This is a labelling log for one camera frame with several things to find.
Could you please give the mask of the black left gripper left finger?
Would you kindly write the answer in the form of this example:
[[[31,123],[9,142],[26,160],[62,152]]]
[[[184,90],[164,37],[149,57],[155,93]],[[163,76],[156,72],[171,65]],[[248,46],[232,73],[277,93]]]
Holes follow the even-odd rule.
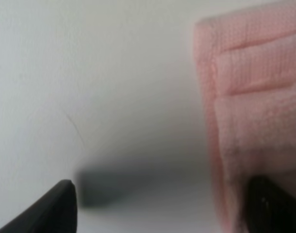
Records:
[[[75,233],[78,207],[75,185],[61,180],[32,206],[0,228],[0,233]]]

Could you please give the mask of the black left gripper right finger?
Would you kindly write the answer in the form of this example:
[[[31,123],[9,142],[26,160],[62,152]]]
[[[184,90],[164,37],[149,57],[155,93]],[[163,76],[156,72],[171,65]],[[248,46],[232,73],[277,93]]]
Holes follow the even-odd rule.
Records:
[[[296,233],[296,199],[263,176],[252,178],[245,198],[250,233]]]

